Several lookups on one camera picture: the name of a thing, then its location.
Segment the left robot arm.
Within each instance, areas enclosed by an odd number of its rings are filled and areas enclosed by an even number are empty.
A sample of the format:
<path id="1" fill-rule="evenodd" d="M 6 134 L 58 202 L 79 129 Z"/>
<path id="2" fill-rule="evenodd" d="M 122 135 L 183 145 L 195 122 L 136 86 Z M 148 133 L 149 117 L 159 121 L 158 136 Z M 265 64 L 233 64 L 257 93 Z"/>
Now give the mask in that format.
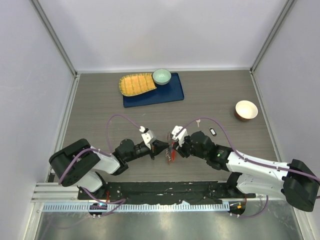
<path id="1" fill-rule="evenodd" d="M 126 171 L 128 162 L 149 155 L 151 159 L 169 147 L 167 142 L 154 140 L 150 147 L 144 142 L 134 144 L 124 139 L 113 153 L 107 154 L 92 147 L 82 138 L 54 153 L 48 160 L 63 187 L 77 185 L 100 200 L 107 192 L 106 184 L 97 171 L 117 176 Z"/>

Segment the red keyring holder with rings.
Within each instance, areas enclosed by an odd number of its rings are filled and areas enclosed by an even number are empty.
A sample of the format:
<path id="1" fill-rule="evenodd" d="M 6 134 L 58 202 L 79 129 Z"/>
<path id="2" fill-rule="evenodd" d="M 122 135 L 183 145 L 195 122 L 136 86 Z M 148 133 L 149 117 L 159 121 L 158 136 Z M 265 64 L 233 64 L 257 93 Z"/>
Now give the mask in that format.
<path id="1" fill-rule="evenodd" d="M 165 150 L 165 157 L 168 164 L 175 161 L 175 150 L 173 149 L 175 141 L 172 139 L 172 137 L 173 135 L 170 132 L 166 134 L 166 140 L 169 144 L 169 147 Z"/>

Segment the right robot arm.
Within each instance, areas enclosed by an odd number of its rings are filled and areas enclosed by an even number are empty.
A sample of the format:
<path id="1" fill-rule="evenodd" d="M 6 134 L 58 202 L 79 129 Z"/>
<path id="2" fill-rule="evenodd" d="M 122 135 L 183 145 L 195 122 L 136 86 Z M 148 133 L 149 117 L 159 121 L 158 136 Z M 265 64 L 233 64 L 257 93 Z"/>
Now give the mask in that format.
<path id="1" fill-rule="evenodd" d="M 202 131 L 188 135 L 186 129 L 177 128 L 171 135 L 172 148 L 181 157 L 197 157 L 215 170 L 230 173 L 225 186 L 230 197 L 265 195 L 304 212 L 314 210 L 320 181 L 303 161 L 277 162 L 246 155 L 215 144 Z"/>

